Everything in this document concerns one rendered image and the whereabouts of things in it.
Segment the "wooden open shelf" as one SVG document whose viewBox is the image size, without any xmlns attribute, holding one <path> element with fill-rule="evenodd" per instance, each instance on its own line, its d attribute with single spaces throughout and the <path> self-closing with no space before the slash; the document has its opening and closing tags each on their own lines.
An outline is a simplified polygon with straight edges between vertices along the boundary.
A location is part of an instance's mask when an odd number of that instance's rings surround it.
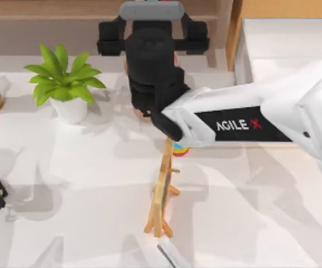
<svg viewBox="0 0 322 268">
<path fill-rule="evenodd" d="M 99 23 L 119 16 L 122 3 L 129 0 L 0 0 L 0 71 L 19 69 L 22 64 L 40 63 L 40 45 L 55 48 L 61 43 L 71 57 L 90 53 L 90 62 L 105 72 L 120 72 L 124 51 L 119 56 L 98 54 Z M 215 0 L 173 0 L 184 5 L 194 21 L 208 26 L 210 44 L 201 55 L 178 51 L 187 70 L 199 71 L 217 65 Z M 124 38 L 132 31 L 127 22 Z M 173 39 L 183 38 L 182 18 L 172 20 Z"/>
</svg>

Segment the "pale grey rounded box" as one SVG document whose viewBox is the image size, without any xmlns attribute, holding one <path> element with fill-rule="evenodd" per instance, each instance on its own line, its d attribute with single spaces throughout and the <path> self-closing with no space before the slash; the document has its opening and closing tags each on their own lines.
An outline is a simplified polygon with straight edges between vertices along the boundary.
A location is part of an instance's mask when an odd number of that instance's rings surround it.
<svg viewBox="0 0 322 268">
<path fill-rule="evenodd" d="M 179 20 L 185 13 L 179 1 L 126 1 L 119 8 L 124 20 L 172 21 Z"/>
</svg>

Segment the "white book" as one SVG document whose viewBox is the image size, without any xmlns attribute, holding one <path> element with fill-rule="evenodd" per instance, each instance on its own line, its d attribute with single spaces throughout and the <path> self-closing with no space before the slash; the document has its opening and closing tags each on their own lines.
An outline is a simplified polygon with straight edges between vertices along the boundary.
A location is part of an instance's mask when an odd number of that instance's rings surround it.
<svg viewBox="0 0 322 268">
<path fill-rule="evenodd" d="M 158 250 L 173 268 L 195 268 L 193 264 L 183 257 L 168 237 L 158 238 L 157 242 Z"/>
</svg>

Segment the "stack of coloured rings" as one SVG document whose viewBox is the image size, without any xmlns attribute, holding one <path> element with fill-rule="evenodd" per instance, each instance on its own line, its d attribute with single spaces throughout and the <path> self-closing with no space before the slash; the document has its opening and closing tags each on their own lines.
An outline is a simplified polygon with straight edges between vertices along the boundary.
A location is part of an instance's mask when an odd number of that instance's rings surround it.
<svg viewBox="0 0 322 268">
<path fill-rule="evenodd" d="M 176 157 L 182 157 L 186 155 L 189 152 L 189 150 L 189 147 L 181 146 L 176 142 L 172 143 L 172 154 Z"/>
</svg>

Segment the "green plant in white pot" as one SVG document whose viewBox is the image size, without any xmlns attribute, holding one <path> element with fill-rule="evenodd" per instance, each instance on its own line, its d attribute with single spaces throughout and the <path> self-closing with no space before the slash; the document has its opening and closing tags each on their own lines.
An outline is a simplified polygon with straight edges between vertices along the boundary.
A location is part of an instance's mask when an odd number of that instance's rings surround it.
<svg viewBox="0 0 322 268">
<path fill-rule="evenodd" d="M 55 50 L 41 44 L 40 51 L 43 63 L 24 66 L 35 73 L 29 80 L 34 85 L 35 105 L 40 107 L 49 101 L 62 120 L 81 123 L 87 117 L 88 105 L 94 104 L 89 88 L 106 88 L 97 78 L 102 72 L 87 63 L 88 52 L 76 56 L 69 69 L 69 56 L 63 44 L 59 43 Z"/>
</svg>

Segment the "wooden framed blackboard on easel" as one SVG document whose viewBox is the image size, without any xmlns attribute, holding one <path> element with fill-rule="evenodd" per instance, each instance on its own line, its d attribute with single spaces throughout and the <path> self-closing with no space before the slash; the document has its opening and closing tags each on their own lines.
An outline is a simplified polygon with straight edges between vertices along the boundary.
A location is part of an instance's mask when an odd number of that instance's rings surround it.
<svg viewBox="0 0 322 268">
<path fill-rule="evenodd" d="M 180 191 L 178 188 L 171 185 L 172 174 L 179 173 L 179 169 L 174 169 L 172 166 L 173 157 L 173 141 L 167 138 L 163 150 L 160 169 L 156 184 L 152 188 L 152 200 L 148 219 L 143 229 L 144 233 L 153 231 L 156 238 L 162 235 L 167 237 L 173 236 L 173 231 L 165 219 L 166 206 L 169 197 L 178 196 Z"/>
</svg>

